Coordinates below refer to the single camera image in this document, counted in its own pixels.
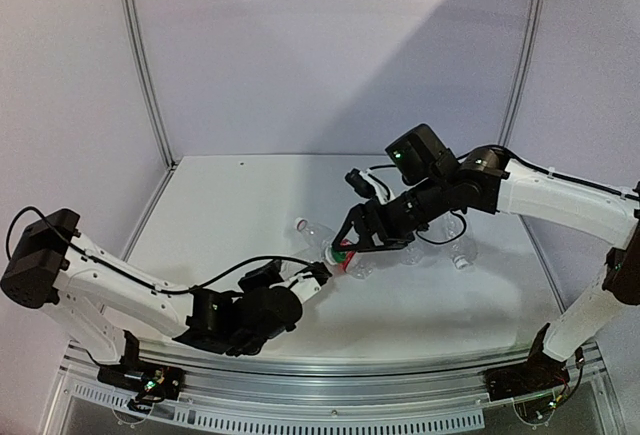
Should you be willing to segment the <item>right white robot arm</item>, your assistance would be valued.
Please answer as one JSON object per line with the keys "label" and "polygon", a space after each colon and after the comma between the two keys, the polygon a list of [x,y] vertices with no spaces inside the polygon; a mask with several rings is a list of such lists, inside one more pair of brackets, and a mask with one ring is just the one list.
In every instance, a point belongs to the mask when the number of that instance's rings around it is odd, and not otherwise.
{"label": "right white robot arm", "polygon": [[426,124],[386,149],[407,190],[391,201],[354,206],[335,236],[337,252],[400,250],[447,212],[475,209],[533,217],[610,244],[594,282],[544,330],[540,349],[517,370],[537,391],[624,307],[639,303],[639,192],[624,192],[535,166],[502,146],[459,159]]}

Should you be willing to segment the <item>blue label water bottle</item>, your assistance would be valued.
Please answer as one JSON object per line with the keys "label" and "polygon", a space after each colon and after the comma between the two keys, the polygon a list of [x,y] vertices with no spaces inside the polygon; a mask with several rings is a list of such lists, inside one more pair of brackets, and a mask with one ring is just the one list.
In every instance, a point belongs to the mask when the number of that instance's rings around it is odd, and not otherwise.
{"label": "blue label water bottle", "polygon": [[399,255],[399,262],[402,265],[414,266],[419,264],[424,258],[424,251],[416,243],[406,246]]}

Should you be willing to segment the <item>left aluminium frame post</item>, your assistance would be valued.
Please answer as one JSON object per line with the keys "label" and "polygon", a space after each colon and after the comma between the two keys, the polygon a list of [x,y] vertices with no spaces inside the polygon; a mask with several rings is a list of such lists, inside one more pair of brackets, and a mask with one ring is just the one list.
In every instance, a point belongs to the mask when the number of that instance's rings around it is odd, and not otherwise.
{"label": "left aluminium frame post", "polygon": [[151,73],[144,37],[137,10],[136,0],[121,0],[125,28],[129,39],[134,68],[139,82],[139,87],[153,133],[156,146],[163,165],[167,171],[174,170],[179,160],[172,150],[169,134],[162,117],[160,104],[157,98],[153,76]]}

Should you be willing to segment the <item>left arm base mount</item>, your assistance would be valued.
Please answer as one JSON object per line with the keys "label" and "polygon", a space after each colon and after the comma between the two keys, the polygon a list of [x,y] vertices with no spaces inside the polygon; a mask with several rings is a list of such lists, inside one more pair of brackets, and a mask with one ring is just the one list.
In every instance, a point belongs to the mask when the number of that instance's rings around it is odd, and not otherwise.
{"label": "left arm base mount", "polygon": [[127,330],[124,331],[124,342],[124,354],[116,363],[96,362],[99,366],[97,380],[133,392],[134,396],[126,407],[136,413],[149,414],[158,403],[177,401],[185,381],[185,371],[141,360],[139,340]]}

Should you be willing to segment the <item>red label water bottle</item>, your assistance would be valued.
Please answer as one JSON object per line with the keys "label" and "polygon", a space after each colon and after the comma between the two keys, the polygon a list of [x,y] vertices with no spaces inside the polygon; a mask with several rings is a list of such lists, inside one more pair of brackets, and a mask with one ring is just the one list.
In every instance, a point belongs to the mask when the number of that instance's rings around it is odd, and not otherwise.
{"label": "red label water bottle", "polygon": [[299,255],[305,256],[309,260],[323,262],[333,274],[347,274],[356,279],[364,280],[374,271],[375,264],[366,260],[361,253],[348,251],[350,253],[348,264],[332,265],[329,263],[326,250],[331,247],[331,242],[336,235],[333,229],[302,217],[294,220],[294,229],[306,243],[306,248],[299,252]]}

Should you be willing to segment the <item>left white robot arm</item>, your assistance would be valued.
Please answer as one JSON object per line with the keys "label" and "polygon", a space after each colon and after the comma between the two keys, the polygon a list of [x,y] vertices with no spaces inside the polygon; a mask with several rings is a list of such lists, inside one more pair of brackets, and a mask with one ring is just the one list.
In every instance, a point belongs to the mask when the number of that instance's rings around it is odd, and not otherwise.
{"label": "left white robot arm", "polygon": [[35,215],[18,241],[5,242],[1,290],[14,303],[45,312],[109,367],[128,389],[148,381],[136,356],[137,338],[101,313],[110,307],[172,341],[230,357],[255,356],[264,344],[291,332],[303,306],[329,281],[322,262],[257,256],[191,286],[152,276],[112,256],[78,229],[79,215],[60,209]]}

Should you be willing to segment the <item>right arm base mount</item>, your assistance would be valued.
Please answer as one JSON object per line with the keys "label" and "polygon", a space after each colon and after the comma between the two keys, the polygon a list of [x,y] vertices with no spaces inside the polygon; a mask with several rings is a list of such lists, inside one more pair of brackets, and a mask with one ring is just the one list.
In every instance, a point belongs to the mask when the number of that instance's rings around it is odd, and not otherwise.
{"label": "right arm base mount", "polygon": [[581,347],[574,352],[579,370],[573,387],[566,362],[543,353],[543,342],[550,324],[536,334],[524,362],[490,368],[482,373],[483,382],[492,402],[513,399],[513,409],[519,420],[531,427],[548,422],[553,414],[580,387],[585,357]]}

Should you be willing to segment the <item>right aluminium frame post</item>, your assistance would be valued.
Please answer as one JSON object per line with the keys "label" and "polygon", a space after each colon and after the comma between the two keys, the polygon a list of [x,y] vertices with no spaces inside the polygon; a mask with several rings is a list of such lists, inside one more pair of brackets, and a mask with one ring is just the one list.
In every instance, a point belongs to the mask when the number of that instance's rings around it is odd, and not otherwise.
{"label": "right aluminium frame post", "polygon": [[513,136],[533,59],[543,5],[544,0],[529,0],[524,35],[497,139],[497,144],[501,146],[509,146]]}

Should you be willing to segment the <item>green bottle cap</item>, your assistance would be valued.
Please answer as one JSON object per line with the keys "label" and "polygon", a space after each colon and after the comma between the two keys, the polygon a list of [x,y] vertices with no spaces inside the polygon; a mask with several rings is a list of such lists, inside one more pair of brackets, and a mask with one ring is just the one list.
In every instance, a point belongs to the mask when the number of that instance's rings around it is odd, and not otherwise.
{"label": "green bottle cap", "polygon": [[342,265],[348,264],[350,260],[350,253],[336,251],[333,248],[329,247],[326,250],[326,257],[330,264],[332,265]]}

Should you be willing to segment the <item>clear bottle white cap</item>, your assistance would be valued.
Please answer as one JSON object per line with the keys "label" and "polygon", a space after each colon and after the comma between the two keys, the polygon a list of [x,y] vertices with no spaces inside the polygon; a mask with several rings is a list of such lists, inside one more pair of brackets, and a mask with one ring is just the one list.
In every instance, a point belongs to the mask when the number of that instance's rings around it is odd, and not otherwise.
{"label": "clear bottle white cap", "polygon": [[442,228],[454,267],[463,270],[472,266],[477,257],[477,247],[465,216],[461,213],[447,213],[443,217]]}

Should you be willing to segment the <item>aluminium frame post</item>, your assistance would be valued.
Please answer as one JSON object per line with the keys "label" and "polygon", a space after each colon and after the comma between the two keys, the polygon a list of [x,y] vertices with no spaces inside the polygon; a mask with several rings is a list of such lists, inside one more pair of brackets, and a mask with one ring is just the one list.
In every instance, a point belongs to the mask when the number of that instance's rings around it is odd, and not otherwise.
{"label": "aluminium frame post", "polygon": [[529,0],[524,35],[497,139],[497,144],[501,146],[509,146],[513,136],[533,59],[543,5],[544,0]]}
{"label": "aluminium frame post", "polygon": [[153,76],[151,73],[144,37],[137,10],[136,0],[121,0],[125,28],[129,39],[134,68],[139,82],[139,87],[153,133],[156,146],[163,165],[167,171],[174,170],[179,160],[172,150],[169,134],[162,117],[160,104],[157,98]]}

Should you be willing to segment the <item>aluminium front rail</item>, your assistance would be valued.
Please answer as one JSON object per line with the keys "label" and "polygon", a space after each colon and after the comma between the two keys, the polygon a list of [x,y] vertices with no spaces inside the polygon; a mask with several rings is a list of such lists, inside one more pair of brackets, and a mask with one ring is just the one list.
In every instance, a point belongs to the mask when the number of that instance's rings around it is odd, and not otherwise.
{"label": "aluminium front rail", "polygon": [[101,384],[71,343],[41,430],[45,434],[623,434],[627,428],[599,347],[572,367],[568,402],[544,412],[551,391],[495,399],[484,374],[521,362],[526,350],[444,358],[365,361],[226,358],[146,341],[145,360],[182,368],[176,400],[148,414]]}

